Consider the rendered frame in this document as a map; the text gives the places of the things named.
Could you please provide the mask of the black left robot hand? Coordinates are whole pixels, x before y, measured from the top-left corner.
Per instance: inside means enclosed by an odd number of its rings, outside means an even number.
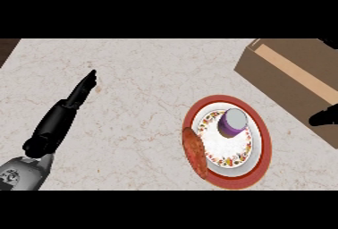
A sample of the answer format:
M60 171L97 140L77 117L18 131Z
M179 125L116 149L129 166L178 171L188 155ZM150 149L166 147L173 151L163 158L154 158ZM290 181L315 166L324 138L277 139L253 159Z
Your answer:
M85 103L97 85L97 70L83 78L67 99L61 99L48 111L32 138L26 141L23 149L26 155L42 158L54 154L70 131L77 111Z

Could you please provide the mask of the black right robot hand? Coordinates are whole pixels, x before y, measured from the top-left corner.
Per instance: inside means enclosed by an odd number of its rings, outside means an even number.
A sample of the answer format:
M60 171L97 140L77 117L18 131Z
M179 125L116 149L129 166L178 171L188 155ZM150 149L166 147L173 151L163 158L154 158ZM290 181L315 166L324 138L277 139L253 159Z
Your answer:
M314 114L309 118L309 124L312 126L338 124L338 104Z

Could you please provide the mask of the brown cardboard box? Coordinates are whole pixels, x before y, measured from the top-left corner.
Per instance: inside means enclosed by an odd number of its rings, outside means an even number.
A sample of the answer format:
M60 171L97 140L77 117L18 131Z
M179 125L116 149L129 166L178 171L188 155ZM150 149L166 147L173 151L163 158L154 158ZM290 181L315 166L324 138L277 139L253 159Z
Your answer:
M235 71L338 148L338 124L315 126L311 121L318 112L338 108L338 50L317 38L259 38Z

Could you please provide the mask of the purple can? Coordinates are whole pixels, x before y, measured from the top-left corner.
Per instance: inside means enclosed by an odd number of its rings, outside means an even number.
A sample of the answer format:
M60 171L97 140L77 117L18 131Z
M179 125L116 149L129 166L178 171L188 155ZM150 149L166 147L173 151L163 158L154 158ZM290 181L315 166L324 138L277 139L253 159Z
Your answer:
M247 127L247 115L238 108L231 108L219 119L219 131L228 137L235 137Z

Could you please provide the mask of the red rimmed floral plate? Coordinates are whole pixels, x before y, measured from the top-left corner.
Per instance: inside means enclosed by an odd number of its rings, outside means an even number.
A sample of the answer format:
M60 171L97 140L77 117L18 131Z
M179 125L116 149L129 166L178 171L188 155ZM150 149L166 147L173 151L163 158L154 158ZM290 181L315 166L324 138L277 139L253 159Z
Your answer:
M219 131L219 119L231 108L247 115L247 127L232 138ZM252 186L269 169L269 129L253 107L238 98L215 95L191 107L182 125L182 145L198 175L222 188Z

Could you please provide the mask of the dark brown wooden panel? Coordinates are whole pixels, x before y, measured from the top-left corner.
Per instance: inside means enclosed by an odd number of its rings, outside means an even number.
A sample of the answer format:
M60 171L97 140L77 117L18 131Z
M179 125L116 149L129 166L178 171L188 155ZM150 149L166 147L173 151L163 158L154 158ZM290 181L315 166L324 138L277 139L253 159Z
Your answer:
M0 67L20 43L20 38L0 38Z

